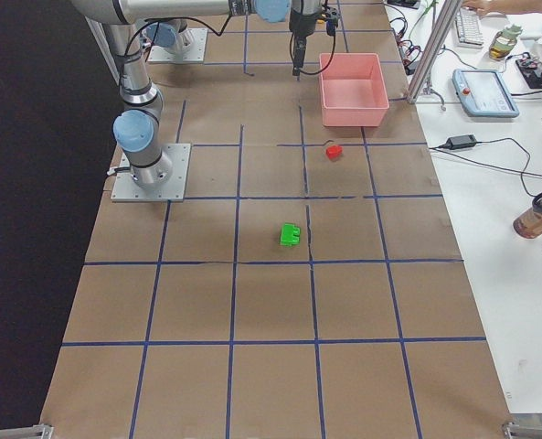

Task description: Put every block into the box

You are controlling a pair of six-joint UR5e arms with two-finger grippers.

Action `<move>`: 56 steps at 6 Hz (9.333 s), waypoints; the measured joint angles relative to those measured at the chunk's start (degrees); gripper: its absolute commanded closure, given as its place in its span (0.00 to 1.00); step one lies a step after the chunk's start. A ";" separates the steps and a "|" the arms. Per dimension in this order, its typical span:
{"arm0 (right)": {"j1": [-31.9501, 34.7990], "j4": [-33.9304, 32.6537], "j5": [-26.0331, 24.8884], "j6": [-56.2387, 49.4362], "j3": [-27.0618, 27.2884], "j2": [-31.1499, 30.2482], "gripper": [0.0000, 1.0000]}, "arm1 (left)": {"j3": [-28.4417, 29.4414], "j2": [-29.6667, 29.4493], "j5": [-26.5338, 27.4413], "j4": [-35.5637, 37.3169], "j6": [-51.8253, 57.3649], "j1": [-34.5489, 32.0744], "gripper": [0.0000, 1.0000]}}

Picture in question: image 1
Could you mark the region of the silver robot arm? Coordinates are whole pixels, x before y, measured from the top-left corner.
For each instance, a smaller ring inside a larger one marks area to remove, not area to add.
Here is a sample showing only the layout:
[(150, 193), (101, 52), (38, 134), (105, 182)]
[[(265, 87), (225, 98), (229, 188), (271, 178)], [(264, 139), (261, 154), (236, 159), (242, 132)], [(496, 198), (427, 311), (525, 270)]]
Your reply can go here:
[(152, 23), (144, 33), (154, 46), (173, 54), (187, 52), (194, 43), (194, 37), (184, 19)]
[(164, 188), (183, 167), (157, 140), (163, 96), (145, 67), (143, 32), (156, 46), (173, 49), (180, 46), (187, 22), (202, 16), (256, 14), (268, 23), (288, 21), (292, 73), (298, 76), (303, 73), (307, 38), (317, 22), (324, 21), (333, 37), (340, 18), (339, 11), (325, 1), (76, 1), (73, 5), (102, 27), (124, 104), (113, 133), (128, 159), (133, 187), (153, 192)]

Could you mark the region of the person hand at keyboard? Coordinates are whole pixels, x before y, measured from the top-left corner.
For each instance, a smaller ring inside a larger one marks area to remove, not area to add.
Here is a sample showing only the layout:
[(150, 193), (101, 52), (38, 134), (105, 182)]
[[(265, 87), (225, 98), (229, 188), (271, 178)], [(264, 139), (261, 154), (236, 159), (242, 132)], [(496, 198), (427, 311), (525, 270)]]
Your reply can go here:
[(478, 16), (487, 16), (495, 11), (491, 0), (462, 0), (462, 7), (475, 11)]

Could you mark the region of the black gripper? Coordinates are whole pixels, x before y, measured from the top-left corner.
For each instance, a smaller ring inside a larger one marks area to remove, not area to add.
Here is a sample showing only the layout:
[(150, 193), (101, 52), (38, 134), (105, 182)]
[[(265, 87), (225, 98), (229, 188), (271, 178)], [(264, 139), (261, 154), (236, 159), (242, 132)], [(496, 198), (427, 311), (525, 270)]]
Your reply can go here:
[(307, 46), (307, 37), (300, 36), (311, 36), (319, 21), (325, 23), (327, 35), (334, 36), (339, 25), (339, 10), (327, 1), (292, 1), (289, 29), (292, 32), (292, 75), (295, 77), (302, 73)]

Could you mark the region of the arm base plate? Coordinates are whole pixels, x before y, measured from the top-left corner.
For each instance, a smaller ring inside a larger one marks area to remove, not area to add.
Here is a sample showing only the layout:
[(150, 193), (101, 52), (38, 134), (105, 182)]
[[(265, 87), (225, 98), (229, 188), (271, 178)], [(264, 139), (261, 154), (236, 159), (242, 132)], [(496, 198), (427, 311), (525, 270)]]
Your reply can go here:
[(150, 43), (148, 62), (153, 64), (203, 63), (206, 54), (205, 28), (187, 27), (177, 32), (170, 26), (150, 26), (146, 36)]
[(150, 167), (131, 166), (122, 153), (115, 174), (113, 202), (182, 202), (185, 199), (191, 144), (163, 144), (160, 161)]

